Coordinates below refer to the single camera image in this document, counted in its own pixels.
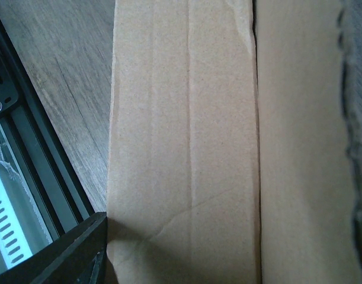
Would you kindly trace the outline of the cardboard box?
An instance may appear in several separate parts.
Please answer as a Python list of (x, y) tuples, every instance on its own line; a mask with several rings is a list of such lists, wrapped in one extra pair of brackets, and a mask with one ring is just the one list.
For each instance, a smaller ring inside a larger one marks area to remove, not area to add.
[(108, 283), (361, 283), (342, 1), (117, 1)]

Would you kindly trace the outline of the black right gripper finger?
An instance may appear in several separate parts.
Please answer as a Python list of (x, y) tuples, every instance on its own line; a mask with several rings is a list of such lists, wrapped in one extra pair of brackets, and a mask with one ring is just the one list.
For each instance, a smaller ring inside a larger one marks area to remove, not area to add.
[(56, 241), (0, 275), (0, 283), (103, 283), (107, 214), (96, 212)]

